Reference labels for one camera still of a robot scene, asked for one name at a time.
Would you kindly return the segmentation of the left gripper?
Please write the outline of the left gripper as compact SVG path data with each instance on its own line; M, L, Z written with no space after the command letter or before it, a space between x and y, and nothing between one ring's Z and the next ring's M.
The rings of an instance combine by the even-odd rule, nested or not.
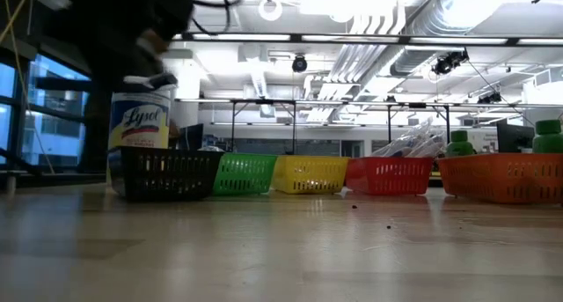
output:
M163 73L162 54L186 29L192 10L188 0L114 0L113 78Z

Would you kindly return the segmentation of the orange plastic basket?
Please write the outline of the orange plastic basket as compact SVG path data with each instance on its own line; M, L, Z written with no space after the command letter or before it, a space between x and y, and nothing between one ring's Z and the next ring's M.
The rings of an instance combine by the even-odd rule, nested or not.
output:
M563 154L493 153L440 158L445 192L499 204L562 204Z

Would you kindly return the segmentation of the Lysol wipes canister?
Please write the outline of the Lysol wipes canister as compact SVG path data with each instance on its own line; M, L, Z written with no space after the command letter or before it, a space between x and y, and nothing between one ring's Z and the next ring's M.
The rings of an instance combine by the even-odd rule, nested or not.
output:
M166 189L171 88L117 92L111 101L108 178L119 196L145 201Z

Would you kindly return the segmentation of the round pendant lamp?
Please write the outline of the round pendant lamp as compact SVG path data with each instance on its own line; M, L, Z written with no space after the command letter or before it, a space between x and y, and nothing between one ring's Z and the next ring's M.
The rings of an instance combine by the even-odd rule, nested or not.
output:
M282 15L282 2L279 0L261 0L258 6L259 15L266 21L276 21Z

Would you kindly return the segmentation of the dark background monitor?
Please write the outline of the dark background monitor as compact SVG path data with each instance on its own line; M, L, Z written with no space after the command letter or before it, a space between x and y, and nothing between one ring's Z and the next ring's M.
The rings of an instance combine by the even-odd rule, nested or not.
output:
M198 151L202 147L203 124L198 123L179 130L178 148L185 151Z

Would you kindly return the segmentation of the large window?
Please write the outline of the large window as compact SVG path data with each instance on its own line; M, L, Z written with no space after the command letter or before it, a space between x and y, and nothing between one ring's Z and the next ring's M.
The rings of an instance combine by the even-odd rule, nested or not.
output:
M86 92L44 90L40 77L87 80L55 59L20 59L0 50L0 148L46 173L73 171L84 145Z

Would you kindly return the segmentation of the black plastic basket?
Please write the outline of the black plastic basket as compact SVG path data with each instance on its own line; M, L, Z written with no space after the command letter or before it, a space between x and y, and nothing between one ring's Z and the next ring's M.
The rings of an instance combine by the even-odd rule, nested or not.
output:
M187 202L213 192L223 154L142 147L116 147L108 152L113 190L135 203Z

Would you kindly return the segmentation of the green plastic basket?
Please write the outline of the green plastic basket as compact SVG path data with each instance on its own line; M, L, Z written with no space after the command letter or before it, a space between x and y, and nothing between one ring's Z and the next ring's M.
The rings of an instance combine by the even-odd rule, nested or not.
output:
M259 195L269 191L275 155L225 153L216 172L213 195Z

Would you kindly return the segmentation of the black overhead light bar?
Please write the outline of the black overhead light bar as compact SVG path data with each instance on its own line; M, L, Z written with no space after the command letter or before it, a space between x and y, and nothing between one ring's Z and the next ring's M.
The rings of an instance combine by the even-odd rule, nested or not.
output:
M307 33L205 33L177 34L173 41L188 42L267 42L349 45L398 45L437 47L563 48L561 37L493 36L412 36L381 34L307 34Z

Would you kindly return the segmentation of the yellow plastic basket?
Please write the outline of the yellow plastic basket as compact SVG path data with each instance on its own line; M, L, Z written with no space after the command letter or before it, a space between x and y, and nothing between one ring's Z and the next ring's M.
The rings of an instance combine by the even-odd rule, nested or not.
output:
M347 157L280 156L274 166L272 188L290 195L339 193L347 163Z

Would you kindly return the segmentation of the red plastic basket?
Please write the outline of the red plastic basket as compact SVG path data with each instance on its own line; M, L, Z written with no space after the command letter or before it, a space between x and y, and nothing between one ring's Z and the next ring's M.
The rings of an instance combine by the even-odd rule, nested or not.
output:
M432 158L351 158L345 183L367 195L423 195L433 165Z

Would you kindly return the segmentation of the black desktop monitor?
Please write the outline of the black desktop monitor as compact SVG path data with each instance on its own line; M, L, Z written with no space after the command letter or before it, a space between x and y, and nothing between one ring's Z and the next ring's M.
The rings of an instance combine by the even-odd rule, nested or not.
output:
M535 130L532 127L497 123L499 153L521 153L532 148Z

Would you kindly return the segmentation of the black background table frame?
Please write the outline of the black background table frame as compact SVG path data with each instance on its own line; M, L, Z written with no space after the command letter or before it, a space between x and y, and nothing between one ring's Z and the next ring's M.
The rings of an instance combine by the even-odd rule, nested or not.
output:
M230 103L232 105L232 117L231 117L231 132L230 141L234 144L235 138L235 121L238 111L236 106L238 103L243 103L245 106L248 104L254 104L257 106L269 105L275 106L280 105L285 107L286 105L291 105L292 110L289 110L289 115L293 118L291 123L285 123L285 126L292 127L292 154L296 154L296 108L298 105L312 105L312 106L366 106L366 107L386 107L387 111L387 129L388 129L388 141L391 142L391 108L392 107L408 107L408 108L433 108L438 114L441 112L436 110L437 107L442 107L445 114L442 114L442 118L446 121L446 142L450 143L450 107L451 104L445 103L424 103L424 102L376 102L376 101L345 101L345 100L294 100L294 99L176 99L176 102L189 102L189 103Z

